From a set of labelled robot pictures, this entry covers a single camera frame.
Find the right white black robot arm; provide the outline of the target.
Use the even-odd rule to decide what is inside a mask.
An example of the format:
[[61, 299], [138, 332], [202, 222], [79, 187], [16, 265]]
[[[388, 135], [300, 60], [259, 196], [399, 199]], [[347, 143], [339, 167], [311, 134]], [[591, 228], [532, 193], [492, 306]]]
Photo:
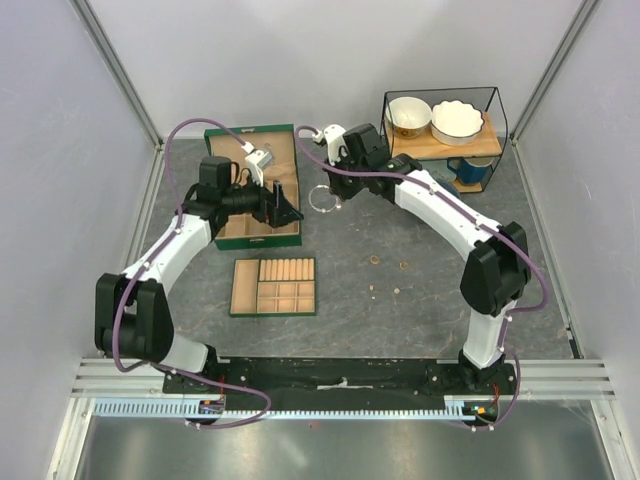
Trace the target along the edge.
[[326, 149], [321, 164], [334, 195], [343, 201], [362, 190], [381, 196], [422, 220], [464, 260], [460, 292], [470, 320], [457, 377], [465, 391], [483, 392], [504, 361], [506, 325], [531, 279], [523, 228], [466, 206], [412, 157], [391, 156], [371, 124], [351, 130], [333, 124], [312, 139]]

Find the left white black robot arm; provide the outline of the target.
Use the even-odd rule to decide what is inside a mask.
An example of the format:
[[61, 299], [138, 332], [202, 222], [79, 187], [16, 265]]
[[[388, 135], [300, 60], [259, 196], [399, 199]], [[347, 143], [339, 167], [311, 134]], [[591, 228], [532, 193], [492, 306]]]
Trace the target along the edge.
[[271, 228], [303, 218], [280, 182], [265, 185], [259, 165], [250, 166], [243, 184], [233, 178], [239, 169], [229, 158], [203, 158], [197, 183], [163, 235], [123, 272], [105, 273], [98, 279], [94, 340], [120, 371], [129, 371], [124, 361], [130, 359], [135, 367], [148, 363], [183, 370], [185, 382], [198, 393], [211, 392], [218, 385], [220, 371], [207, 361], [210, 347], [175, 331], [168, 293], [231, 217], [249, 215]]

